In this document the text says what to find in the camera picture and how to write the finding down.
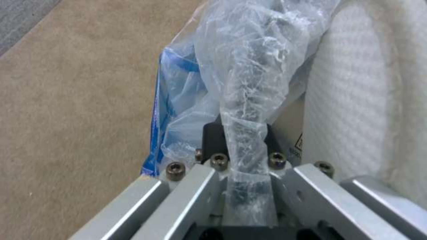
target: black plastic part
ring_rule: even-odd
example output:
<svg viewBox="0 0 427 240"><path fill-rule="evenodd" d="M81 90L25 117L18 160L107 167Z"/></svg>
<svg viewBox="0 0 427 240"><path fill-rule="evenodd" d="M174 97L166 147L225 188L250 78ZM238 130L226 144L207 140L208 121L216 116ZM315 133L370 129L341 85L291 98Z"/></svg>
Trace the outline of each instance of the black plastic part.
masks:
<svg viewBox="0 0 427 240"><path fill-rule="evenodd" d="M274 136L273 130L267 124L267 136L264 140L267 145L267 152L270 155L272 152L282 152L277 138ZM222 153L229 159L227 142L225 140L224 128L221 123L221 118L218 117L215 122L207 123L203 126L202 137L202 162L205 163L215 153Z"/></svg>
<svg viewBox="0 0 427 240"><path fill-rule="evenodd" d="M322 240L309 228L254 226L193 226L184 240Z"/></svg>

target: metal plate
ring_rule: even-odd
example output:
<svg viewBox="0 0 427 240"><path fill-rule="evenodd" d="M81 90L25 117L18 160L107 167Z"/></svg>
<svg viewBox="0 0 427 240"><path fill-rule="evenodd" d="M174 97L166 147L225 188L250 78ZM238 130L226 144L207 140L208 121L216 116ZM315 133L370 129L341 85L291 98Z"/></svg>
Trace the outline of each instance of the metal plate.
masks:
<svg viewBox="0 0 427 240"><path fill-rule="evenodd" d="M70 239L129 239L168 193L166 184L141 176Z"/></svg>
<svg viewBox="0 0 427 240"><path fill-rule="evenodd" d="M345 239L407 239L311 164L272 178L273 190L306 227L327 222Z"/></svg>
<svg viewBox="0 0 427 240"><path fill-rule="evenodd" d="M409 238L427 240L427 211L415 203L369 176L341 186Z"/></svg>
<svg viewBox="0 0 427 240"><path fill-rule="evenodd" d="M192 224L203 224L208 219L219 195L218 173L194 165L132 239L181 240Z"/></svg>

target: white packing material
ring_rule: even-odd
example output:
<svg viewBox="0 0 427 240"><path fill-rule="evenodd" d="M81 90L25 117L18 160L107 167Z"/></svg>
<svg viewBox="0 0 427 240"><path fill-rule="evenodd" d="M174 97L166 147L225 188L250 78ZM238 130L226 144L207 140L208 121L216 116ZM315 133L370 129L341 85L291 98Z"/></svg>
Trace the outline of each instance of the white packing material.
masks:
<svg viewBox="0 0 427 240"><path fill-rule="evenodd" d="M314 57L303 163L380 178L427 208L427 4L348 0Z"/></svg>

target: clear plastic bag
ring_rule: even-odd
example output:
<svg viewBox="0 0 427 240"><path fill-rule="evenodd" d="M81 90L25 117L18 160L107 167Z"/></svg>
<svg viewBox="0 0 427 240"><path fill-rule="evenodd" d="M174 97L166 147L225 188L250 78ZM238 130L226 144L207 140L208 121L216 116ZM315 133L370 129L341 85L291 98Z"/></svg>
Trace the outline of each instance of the clear plastic bag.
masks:
<svg viewBox="0 0 427 240"><path fill-rule="evenodd" d="M290 89L290 100L305 90L306 77L291 83L292 76L316 51L338 2L209 0L199 7L160 57L142 173L158 175L169 161L194 164L203 126L220 113L231 161L224 224L275 225L266 122L288 104Z"/></svg>
<svg viewBox="0 0 427 240"><path fill-rule="evenodd" d="M160 56L150 155L141 174L157 176L171 161L194 164L203 126L219 114L219 102L208 93L194 52L195 30L203 8L201 5L195 11Z"/></svg>
<svg viewBox="0 0 427 240"><path fill-rule="evenodd" d="M220 101L231 171L224 223L275 225L266 122L313 54L339 0L210 0L195 37L203 82Z"/></svg>

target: black hole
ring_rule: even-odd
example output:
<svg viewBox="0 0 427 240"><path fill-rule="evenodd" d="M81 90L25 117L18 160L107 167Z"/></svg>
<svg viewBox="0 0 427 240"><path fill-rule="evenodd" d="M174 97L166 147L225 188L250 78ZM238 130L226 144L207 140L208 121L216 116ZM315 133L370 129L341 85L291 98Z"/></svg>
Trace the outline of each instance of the black hole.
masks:
<svg viewBox="0 0 427 240"><path fill-rule="evenodd" d="M302 192L300 190L296 191L296 196L298 197L298 199L303 202L304 201L304 195L302 194Z"/></svg>
<svg viewBox="0 0 427 240"><path fill-rule="evenodd" d="M215 160L224 160L224 156L222 156L222 155L216 155L216 156L214 157L214 159L215 159Z"/></svg>
<svg viewBox="0 0 427 240"><path fill-rule="evenodd" d="M344 240L344 238L326 221L319 221L317 227L319 230L328 233L333 239Z"/></svg>
<svg viewBox="0 0 427 240"><path fill-rule="evenodd" d="M282 160L282 159L283 159L283 156L282 156L282 154L280 154L280 153L273 153L273 157L274 157L275 159L280 159L280 160Z"/></svg>
<svg viewBox="0 0 427 240"><path fill-rule="evenodd" d="M329 169L330 169L330 166L329 166L328 164L326 164L326 163L320 163L320 164L319 164L319 167L321 167L321 168L323 168L323 169L326 169L326 170L329 170Z"/></svg>
<svg viewBox="0 0 427 240"><path fill-rule="evenodd" d="M179 164L172 164L172 165L170 165L170 169L173 170L173 171L178 171L178 170L181 169L181 165L179 165Z"/></svg>
<svg viewBox="0 0 427 240"><path fill-rule="evenodd" d="M313 232L311 229L302 229L299 230L296 234L297 240L321 240L319 236L316 235L316 233Z"/></svg>
<svg viewBox="0 0 427 240"><path fill-rule="evenodd" d="M223 240L222 234L218 229L208 228L200 234L199 240Z"/></svg>

